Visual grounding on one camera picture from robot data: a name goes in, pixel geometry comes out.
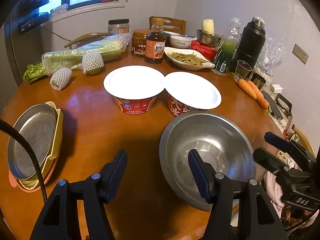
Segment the stainless steel bowl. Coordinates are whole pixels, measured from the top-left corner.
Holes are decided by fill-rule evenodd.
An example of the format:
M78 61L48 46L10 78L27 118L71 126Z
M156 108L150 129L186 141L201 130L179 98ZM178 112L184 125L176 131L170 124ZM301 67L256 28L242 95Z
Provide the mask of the stainless steel bowl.
M159 143L159 160L167 183L189 205L210 211L200 196L188 164L196 149L216 172L237 181L255 177L253 148L241 129L225 117L208 111L191 111L172 120Z

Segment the cream shell-shaped plate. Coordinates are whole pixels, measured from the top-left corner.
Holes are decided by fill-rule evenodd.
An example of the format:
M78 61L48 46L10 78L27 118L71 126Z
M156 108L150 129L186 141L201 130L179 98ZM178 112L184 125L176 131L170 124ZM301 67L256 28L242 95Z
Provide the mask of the cream shell-shaped plate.
M43 167L41 168L42 174L44 175L44 184L47 184L53 175L54 169L57 165L57 160L60 154L60 148L62 144L62 134L63 134L63 113L61 109L57 108L55 103L52 101L46 102L46 104L53 107L57 113L57 123L55 128L55 133L53 137L53 144L51 146L48 157L45 159ZM24 192L35 192L40 189L40 182L37 178L34 180L17 180L17 186Z

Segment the round metal tray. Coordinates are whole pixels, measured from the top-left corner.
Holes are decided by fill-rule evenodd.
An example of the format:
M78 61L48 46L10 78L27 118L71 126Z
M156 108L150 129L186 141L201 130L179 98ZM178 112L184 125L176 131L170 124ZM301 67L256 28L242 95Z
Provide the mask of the round metal tray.
M41 103L24 111L14 124L14 129L33 149L39 165L44 163L49 154L56 123L56 110L46 103ZM10 172L16 179L27 180L36 173L28 153L12 137L9 138L7 144L7 163Z

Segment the pink plastic plate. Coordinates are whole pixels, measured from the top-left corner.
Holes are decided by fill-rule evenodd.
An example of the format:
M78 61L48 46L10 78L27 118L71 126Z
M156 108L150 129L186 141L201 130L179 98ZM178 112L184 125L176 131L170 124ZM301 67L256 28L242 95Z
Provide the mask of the pink plastic plate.
M57 165L57 161L58 161L59 158L55 158L53 160L48 160L46 162L46 164L44 165L43 167L43 175L44 175L44 184L47 185L51 176L53 175L53 172L54 172L54 169ZM17 180L12 174L11 172L8 173L8 178L9 178L9 183L12 187L17 187L19 188L20 190L22 190L23 192L26 192L26 193L33 193L33 192L36 192L36 191L39 191L40 190L40 183L38 183L35 187L32 187L32 188L27 188L25 186L22 185L22 183Z

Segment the small dark metal cup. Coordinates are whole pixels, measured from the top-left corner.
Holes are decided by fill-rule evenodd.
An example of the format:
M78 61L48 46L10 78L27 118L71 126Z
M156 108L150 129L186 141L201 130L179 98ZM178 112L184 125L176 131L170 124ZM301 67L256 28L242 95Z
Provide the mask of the small dark metal cup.
M266 80L257 73L252 75L251 81L258 87L259 90L261 90L266 83Z

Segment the net-wrapped green fruit left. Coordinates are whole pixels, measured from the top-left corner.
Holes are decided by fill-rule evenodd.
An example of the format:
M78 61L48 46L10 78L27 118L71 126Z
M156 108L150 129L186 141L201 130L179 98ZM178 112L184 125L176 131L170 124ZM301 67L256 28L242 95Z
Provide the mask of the net-wrapped green fruit left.
M69 68L61 68L57 70L50 79L50 85L55 90L62 90L67 85L71 78L72 70Z

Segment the net-wrapped green fruit right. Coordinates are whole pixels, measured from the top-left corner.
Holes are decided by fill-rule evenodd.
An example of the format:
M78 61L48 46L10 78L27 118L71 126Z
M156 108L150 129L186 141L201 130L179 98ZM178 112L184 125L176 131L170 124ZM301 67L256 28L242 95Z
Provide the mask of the net-wrapped green fruit right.
M98 74L104 66L104 61L98 50L89 50L82 57L82 69L86 75Z

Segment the green liquid plastic bottle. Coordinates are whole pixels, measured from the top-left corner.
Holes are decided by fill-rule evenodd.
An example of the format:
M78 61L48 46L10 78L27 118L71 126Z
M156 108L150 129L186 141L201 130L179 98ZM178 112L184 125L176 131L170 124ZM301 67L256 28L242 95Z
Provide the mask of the green liquid plastic bottle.
M219 50L214 60L214 73L226 75L229 71L234 52L240 42L240 25L240 20L233 17L221 36Z

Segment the black thermos flask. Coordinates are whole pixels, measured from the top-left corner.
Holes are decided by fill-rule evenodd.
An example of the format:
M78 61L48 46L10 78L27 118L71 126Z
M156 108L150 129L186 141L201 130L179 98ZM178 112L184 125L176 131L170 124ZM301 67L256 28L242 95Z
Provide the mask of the black thermos flask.
M239 46L233 56L229 71L234 73L237 61L242 60L254 68L265 43L265 21L254 16L244 27Z

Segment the small steel bowl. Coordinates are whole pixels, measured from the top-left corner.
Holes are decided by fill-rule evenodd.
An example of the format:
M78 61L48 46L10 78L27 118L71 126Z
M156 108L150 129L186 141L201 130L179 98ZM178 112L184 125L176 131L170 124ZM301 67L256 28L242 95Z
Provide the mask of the small steel bowl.
M220 45L221 42L221 36L220 35L209 35L202 32L201 29L197 30L197 41L200 42L200 44L217 48Z

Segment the chili sauce glass jar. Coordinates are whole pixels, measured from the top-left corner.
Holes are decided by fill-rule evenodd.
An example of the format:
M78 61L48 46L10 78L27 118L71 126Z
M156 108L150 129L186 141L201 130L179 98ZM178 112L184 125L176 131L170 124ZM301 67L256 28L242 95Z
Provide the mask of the chili sauce glass jar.
M135 56L145 55L146 37L150 32L150 29L136 29L132 32L131 54Z

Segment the pale vegetable piece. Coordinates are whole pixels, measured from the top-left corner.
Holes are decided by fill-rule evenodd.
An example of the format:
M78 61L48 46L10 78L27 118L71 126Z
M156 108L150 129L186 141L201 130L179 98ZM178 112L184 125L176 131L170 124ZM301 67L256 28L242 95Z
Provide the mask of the pale vegetable piece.
M215 34L214 20L213 19L204 19L202 21L202 32L207 35Z

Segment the wooden chair with cutout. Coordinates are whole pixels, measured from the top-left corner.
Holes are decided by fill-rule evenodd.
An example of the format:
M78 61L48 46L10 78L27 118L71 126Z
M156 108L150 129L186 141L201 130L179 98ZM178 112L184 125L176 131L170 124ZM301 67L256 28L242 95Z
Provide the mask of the wooden chair with cutout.
M154 18L161 18L164 20L164 31L178 33L180 35L185 34L185 20L179 20L170 17L160 17L160 16L150 16L149 26L152 27L152 22Z

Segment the grey refrigerator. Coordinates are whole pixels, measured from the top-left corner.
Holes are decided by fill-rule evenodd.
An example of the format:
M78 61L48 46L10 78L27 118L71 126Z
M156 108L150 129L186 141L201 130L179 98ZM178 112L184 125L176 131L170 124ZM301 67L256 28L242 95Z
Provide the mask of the grey refrigerator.
M1 108L22 83L27 65L40 62L44 53L40 27L20 33L19 23L30 15L12 9L1 26Z

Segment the wall power socket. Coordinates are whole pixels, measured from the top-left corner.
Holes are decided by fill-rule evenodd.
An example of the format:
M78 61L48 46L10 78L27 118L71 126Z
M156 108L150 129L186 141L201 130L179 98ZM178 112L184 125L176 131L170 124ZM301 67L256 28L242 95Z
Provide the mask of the wall power socket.
M292 53L303 63L306 64L309 55L298 44L295 44Z

